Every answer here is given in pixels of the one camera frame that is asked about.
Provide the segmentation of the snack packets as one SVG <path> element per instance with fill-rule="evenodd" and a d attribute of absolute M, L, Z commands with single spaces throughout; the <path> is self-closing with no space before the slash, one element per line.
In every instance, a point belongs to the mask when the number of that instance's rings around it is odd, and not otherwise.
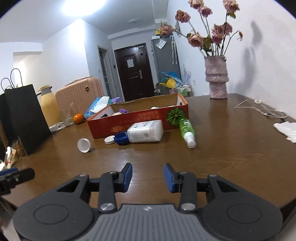
<path fill-rule="evenodd" d="M 1 141 L 1 171 L 11 169 L 21 159 L 27 156 L 27 152 L 20 140 L 17 138 L 9 146 Z"/>

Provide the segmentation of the grey refrigerator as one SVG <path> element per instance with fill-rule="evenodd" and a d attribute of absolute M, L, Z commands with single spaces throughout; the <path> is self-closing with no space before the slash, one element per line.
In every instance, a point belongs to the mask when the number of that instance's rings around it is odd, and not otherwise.
<path fill-rule="evenodd" d="M 165 81 L 167 79 L 167 76 L 163 73 L 172 72 L 173 76 L 181 80 L 177 47 L 175 45 L 174 37 L 160 38 L 159 36 L 153 36 L 151 47 L 154 63 L 156 65 L 160 94 L 169 94 L 169 89 L 160 85 L 162 80 Z"/>

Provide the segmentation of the orange cardboard box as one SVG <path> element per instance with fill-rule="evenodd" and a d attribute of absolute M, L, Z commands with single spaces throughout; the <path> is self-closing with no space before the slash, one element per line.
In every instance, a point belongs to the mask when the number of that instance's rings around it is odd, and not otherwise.
<path fill-rule="evenodd" d="M 129 113 L 119 113 L 123 108 Z M 161 120 L 164 130 L 178 128 L 180 117 L 188 118 L 188 102 L 179 93 L 160 95 L 106 106 L 87 120 L 94 139 L 128 130 L 134 123 Z"/>

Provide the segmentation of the yellow blue toy pile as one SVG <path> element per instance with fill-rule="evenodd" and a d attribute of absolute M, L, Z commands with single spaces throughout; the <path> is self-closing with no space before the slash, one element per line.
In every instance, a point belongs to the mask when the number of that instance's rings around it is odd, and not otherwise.
<path fill-rule="evenodd" d="M 162 72 L 162 74 L 165 76 L 164 79 L 160 81 L 160 85 L 164 86 L 168 89 L 174 89 L 177 87 L 180 87 L 183 85 L 182 80 L 175 72 Z"/>

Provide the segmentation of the crumpled white tissue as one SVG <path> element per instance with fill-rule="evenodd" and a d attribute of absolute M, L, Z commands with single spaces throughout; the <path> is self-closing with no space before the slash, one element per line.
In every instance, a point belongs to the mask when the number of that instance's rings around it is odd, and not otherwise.
<path fill-rule="evenodd" d="M 284 134 L 288 141 L 296 143 L 296 122 L 290 123 L 286 121 L 284 123 L 275 123 L 273 126 L 280 133 Z"/>

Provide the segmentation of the blue gear cap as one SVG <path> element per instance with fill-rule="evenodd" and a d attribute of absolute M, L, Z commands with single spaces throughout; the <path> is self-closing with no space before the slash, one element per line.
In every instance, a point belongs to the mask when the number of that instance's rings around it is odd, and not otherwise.
<path fill-rule="evenodd" d="M 120 146 L 128 145 L 130 143 L 127 131 L 123 131 L 114 135 L 114 141 Z"/>

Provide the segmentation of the white rectangular bottle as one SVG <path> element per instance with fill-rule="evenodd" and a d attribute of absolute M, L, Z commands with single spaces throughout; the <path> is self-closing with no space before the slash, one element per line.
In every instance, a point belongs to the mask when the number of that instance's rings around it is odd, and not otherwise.
<path fill-rule="evenodd" d="M 161 120 L 150 120 L 134 123 L 128 130 L 127 136 L 131 143 L 159 142 L 164 133 Z"/>

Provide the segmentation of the black paper bag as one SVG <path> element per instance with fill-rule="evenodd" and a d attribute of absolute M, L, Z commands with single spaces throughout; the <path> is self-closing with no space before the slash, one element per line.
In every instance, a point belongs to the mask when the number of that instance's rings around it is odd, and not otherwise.
<path fill-rule="evenodd" d="M 1 94 L 1 158 L 7 147 L 21 144 L 26 155 L 32 154 L 50 135 L 33 85 L 16 88 L 11 78 Z"/>

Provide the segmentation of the orange fruit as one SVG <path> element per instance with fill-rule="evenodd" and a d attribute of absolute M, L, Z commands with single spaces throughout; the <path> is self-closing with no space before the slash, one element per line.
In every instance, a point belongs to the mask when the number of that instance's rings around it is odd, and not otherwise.
<path fill-rule="evenodd" d="M 81 123 L 84 123 L 84 121 L 85 121 L 85 118 L 84 118 L 83 114 L 81 114 L 81 113 L 78 113 L 73 116 L 73 122 L 75 125 L 79 125 Z"/>

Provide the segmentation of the pink ceramic vase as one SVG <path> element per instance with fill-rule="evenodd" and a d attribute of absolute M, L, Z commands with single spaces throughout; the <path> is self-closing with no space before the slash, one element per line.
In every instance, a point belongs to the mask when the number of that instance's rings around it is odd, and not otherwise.
<path fill-rule="evenodd" d="M 205 60 L 206 81 L 210 86 L 211 99 L 228 97 L 226 83 L 229 81 L 226 60 L 222 56 L 207 56 Z"/>

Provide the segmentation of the dark entrance door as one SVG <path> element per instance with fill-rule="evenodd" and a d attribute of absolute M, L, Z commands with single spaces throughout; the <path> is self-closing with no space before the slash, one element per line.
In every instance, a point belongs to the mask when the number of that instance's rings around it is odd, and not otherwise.
<path fill-rule="evenodd" d="M 146 44 L 138 44 L 114 51 L 121 88 L 125 101 L 154 96 Z"/>

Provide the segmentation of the white bottle cap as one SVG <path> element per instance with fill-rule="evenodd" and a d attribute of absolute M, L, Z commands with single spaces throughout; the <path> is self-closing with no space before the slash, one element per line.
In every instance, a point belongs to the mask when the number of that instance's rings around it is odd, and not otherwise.
<path fill-rule="evenodd" d="M 77 142 L 77 148 L 82 153 L 88 153 L 91 148 L 91 142 L 87 138 L 81 138 Z"/>

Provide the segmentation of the white round lid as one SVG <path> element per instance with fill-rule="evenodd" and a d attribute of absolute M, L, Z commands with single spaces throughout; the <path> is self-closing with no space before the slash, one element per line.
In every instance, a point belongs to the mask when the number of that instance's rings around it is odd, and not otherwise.
<path fill-rule="evenodd" d="M 104 139 L 105 144 L 110 145 L 115 143 L 115 136 L 109 136 Z"/>

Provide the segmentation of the purple gear cap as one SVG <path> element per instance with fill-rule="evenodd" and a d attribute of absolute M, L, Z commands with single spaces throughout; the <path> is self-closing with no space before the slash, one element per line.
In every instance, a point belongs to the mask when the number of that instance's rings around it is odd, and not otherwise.
<path fill-rule="evenodd" d="M 129 113 L 128 110 L 123 109 L 123 108 L 121 108 L 118 112 L 119 112 L 119 113 L 122 113 L 122 114 L 124 114 L 124 113 Z"/>

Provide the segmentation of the green spray bottle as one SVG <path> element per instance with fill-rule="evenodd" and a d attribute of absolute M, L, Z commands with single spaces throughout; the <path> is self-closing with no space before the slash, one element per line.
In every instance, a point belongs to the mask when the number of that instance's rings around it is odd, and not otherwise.
<path fill-rule="evenodd" d="M 181 135 L 185 140 L 188 148 L 195 148 L 196 147 L 196 140 L 195 140 L 195 131 L 191 122 L 186 118 L 179 119 L 179 127 L 181 131 Z"/>

